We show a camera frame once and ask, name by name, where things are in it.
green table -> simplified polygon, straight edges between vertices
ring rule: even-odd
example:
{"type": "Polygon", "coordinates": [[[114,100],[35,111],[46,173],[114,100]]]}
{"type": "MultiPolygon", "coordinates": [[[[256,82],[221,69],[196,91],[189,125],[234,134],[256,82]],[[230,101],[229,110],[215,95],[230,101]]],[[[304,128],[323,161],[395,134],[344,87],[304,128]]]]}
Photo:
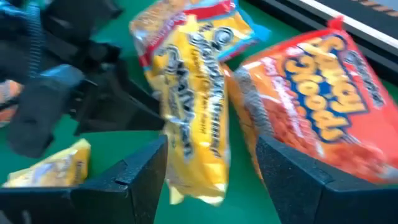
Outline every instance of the green table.
{"type": "MultiPolygon", "coordinates": [[[[119,0],[119,4],[126,11],[118,20],[110,23],[96,36],[96,40],[111,40],[123,46],[123,55],[129,62],[132,78],[148,90],[149,86],[143,76],[129,35],[128,24],[138,12],[144,10],[152,2],[153,0],[119,0]]],[[[272,35],[266,43],[250,47],[244,54],[229,61],[228,65],[231,68],[236,68],[247,56],[299,34],[299,31],[294,28],[268,16],[244,1],[240,1],[240,5],[258,24],[268,27],[272,31],[272,35]]],[[[398,89],[390,83],[384,84],[393,97],[398,100],[398,89]]],[[[186,198],[180,205],[169,205],[169,190],[164,185],[155,223],[280,223],[266,188],[254,172],[232,106],[229,107],[229,113],[230,129],[239,131],[230,131],[232,161],[228,193],[223,204],[220,207],[212,207],[199,200],[186,198]]],[[[78,139],[72,136],[75,128],[76,122],[64,117],[55,132],[56,141],[47,151],[45,157],[73,144],[78,139]]],[[[39,161],[13,154],[5,143],[6,131],[6,128],[0,130],[0,182],[6,181],[8,173],[29,167],[39,161]]],[[[102,173],[120,159],[155,139],[157,135],[153,131],[82,135],[92,145],[90,176],[102,173]]]]}

yellow snack bag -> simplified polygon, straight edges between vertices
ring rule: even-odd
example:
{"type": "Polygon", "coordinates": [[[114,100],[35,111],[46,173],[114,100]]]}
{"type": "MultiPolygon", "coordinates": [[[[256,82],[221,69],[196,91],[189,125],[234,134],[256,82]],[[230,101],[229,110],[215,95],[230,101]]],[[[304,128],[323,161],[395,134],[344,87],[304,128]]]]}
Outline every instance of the yellow snack bag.
{"type": "Polygon", "coordinates": [[[170,203],[184,195],[219,204],[228,184],[228,102],[224,75],[210,42],[191,15],[154,57],[162,75],[160,101],[169,138],[170,203]]]}
{"type": "Polygon", "coordinates": [[[81,184],[88,174],[90,144],[81,139],[30,168],[10,173],[3,187],[66,187],[81,184]]]}

black plastic bracket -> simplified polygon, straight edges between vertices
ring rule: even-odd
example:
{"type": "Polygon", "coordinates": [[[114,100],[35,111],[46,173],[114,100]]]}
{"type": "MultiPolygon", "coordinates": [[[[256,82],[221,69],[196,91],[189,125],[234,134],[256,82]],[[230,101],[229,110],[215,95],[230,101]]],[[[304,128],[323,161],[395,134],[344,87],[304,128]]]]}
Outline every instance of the black plastic bracket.
{"type": "Polygon", "coordinates": [[[256,153],[282,224],[398,223],[398,187],[356,178],[267,136],[256,153]]]}
{"type": "Polygon", "coordinates": [[[36,158],[43,154],[71,91],[84,78],[79,69],[60,65],[30,80],[19,95],[19,107],[7,132],[14,152],[36,158]]]}
{"type": "Polygon", "coordinates": [[[159,102],[128,79],[126,66],[122,60],[104,64],[75,91],[69,114],[79,122],[76,135],[163,128],[159,102]]]}

black cable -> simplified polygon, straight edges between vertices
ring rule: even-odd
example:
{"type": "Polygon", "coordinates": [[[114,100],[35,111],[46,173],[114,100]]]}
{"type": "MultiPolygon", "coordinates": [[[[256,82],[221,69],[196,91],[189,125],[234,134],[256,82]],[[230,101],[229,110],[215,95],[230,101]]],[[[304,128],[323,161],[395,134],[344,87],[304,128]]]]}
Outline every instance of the black cable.
{"type": "MultiPolygon", "coordinates": [[[[7,1],[0,0],[0,13],[3,15],[3,17],[6,15],[5,20],[25,20],[25,26],[30,37],[28,76],[30,78],[37,77],[40,71],[42,46],[44,42],[42,23],[40,20],[40,7],[36,2],[31,2],[28,5],[27,12],[22,12],[18,8],[9,4],[7,1]]],[[[1,103],[0,111],[18,104],[18,101],[19,94],[1,103]]]]}
{"type": "Polygon", "coordinates": [[[25,17],[30,37],[29,76],[31,78],[35,78],[40,71],[43,47],[43,30],[40,20],[40,7],[36,2],[29,3],[25,17]]]}

plastic wrapper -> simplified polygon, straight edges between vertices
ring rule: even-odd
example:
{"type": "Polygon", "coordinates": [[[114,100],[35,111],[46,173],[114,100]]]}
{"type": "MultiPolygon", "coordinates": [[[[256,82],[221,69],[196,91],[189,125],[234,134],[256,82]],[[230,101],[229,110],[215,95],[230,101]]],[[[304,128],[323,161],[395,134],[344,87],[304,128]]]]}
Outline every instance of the plastic wrapper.
{"type": "Polygon", "coordinates": [[[68,187],[88,175],[90,144],[81,139],[30,168],[10,173],[3,187],[68,187]]]}
{"type": "Polygon", "coordinates": [[[256,142],[273,136],[371,182],[397,182],[398,111],[341,17],[247,59],[227,76],[259,175],[256,142]]]}
{"type": "Polygon", "coordinates": [[[191,195],[216,205],[224,198],[229,169],[224,75],[195,15],[188,15],[163,45],[152,69],[162,75],[159,96],[169,139],[170,202],[191,195]]]}
{"type": "MultiPolygon", "coordinates": [[[[10,100],[18,95],[22,86],[14,81],[6,80],[0,83],[0,103],[10,100]]],[[[0,128],[7,125],[16,111],[16,106],[11,106],[0,111],[0,128]]]]}
{"type": "Polygon", "coordinates": [[[168,40],[176,27],[186,23],[187,15],[196,16],[200,33],[211,44],[217,59],[222,61],[258,40],[266,40],[269,35],[267,29],[253,23],[240,10],[235,0],[157,1],[129,26],[140,63],[155,91],[159,91],[163,84],[162,75],[168,63],[159,60],[159,56],[174,54],[168,40]]]}

